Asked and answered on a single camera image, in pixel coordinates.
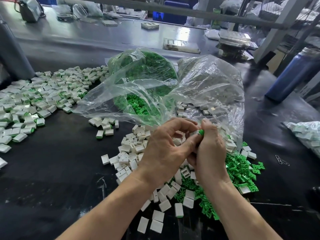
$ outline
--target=black tabletop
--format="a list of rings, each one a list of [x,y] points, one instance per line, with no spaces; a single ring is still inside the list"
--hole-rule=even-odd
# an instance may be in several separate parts
[[[43,30],[53,28],[50,24]],[[24,28],[29,29],[26,38],[22,32],[19,35],[20,29],[13,31],[36,71],[96,67],[104,64],[104,58],[121,52],[118,46],[84,44],[84,38],[77,45],[54,35],[50,39],[44,37],[45,32],[44,36],[32,38],[34,29],[27,25]],[[211,42],[202,41],[207,46]],[[206,50],[203,46],[202,54],[213,54],[214,46],[210,44]],[[154,50],[163,54],[161,49]],[[175,60],[192,56],[175,51],[165,54]],[[275,77],[250,62],[232,64],[241,71],[245,89],[243,139],[266,167],[257,176],[259,192],[250,195],[250,202],[283,239],[320,239],[320,222],[314,202],[310,201],[310,189],[320,186],[320,159],[282,125],[287,121],[320,120],[320,114],[296,94],[281,104],[265,99]],[[88,118],[56,111],[46,118],[43,128],[21,143],[10,144],[12,149],[1,155],[8,165],[0,170],[0,238],[55,239],[97,205],[102,200],[96,183],[99,178],[104,176],[106,180],[106,195],[117,187],[114,168],[103,166],[101,156],[118,154],[123,136],[132,127],[131,123],[120,122],[114,136],[98,141],[97,128],[88,123]],[[290,166],[278,164],[275,155]],[[123,239],[227,239],[221,223],[202,215],[197,204],[191,210],[184,208],[184,218],[176,218],[173,207],[167,210],[162,234],[150,231],[149,227],[146,234],[138,233],[140,217],[151,219],[154,209],[158,205],[152,203],[139,212]]]

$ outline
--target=paper clip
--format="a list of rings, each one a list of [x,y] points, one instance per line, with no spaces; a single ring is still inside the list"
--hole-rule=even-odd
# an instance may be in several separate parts
[[[278,155],[275,156],[279,164],[290,166],[289,163],[287,163],[285,160],[282,160]]]

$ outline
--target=person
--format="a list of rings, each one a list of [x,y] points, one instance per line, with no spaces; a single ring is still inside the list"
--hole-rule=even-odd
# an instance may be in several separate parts
[[[199,128],[204,130],[203,137],[189,136]],[[178,131],[186,133],[187,139],[175,146],[172,138],[182,138]],[[198,126],[189,119],[174,118],[153,132],[138,168],[57,240],[120,240],[152,192],[171,179],[186,158],[230,240],[282,239],[230,181],[226,147],[217,127],[208,119]]]

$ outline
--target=white pillar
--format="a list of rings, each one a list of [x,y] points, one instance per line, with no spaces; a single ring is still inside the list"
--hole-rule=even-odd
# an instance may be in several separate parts
[[[292,26],[308,0],[288,0],[276,23]],[[264,42],[254,53],[254,61],[258,63],[270,51],[274,51],[286,35],[286,30],[271,29]]]

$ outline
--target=table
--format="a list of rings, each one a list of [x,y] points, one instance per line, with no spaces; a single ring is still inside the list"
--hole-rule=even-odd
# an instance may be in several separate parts
[[[82,22],[60,23],[45,8],[47,18],[24,24],[12,3],[0,2],[0,13],[10,25],[36,71],[68,67],[96,67],[104,58],[127,48],[147,46],[176,64],[196,54],[162,50],[163,37],[197,42],[201,55],[214,54],[216,43],[204,31],[161,24],[157,32],[140,29],[136,21],[118,27]],[[296,94],[274,104],[264,94],[275,77],[250,62],[231,62],[241,73],[245,89],[243,138],[264,163],[257,177],[259,192],[252,205],[284,239],[319,239],[319,219],[310,206],[309,190],[320,185],[320,159],[306,149],[281,123],[320,120],[320,114]],[[117,146],[133,125],[121,122],[113,137],[97,141],[97,129],[77,114],[55,112],[44,128],[1,155],[8,165],[0,170],[1,239],[54,239],[102,200],[96,181],[105,176],[106,194],[117,186],[115,170],[100,156],[117,154]],[[290,163],[278,164],[275,155]],[[136,231],[140,217],[151,218],[157,207],[139,212],[123,239],[227,239],[219,221],[207,219],[196,206],[185,217],[166,211],[162,234]]]

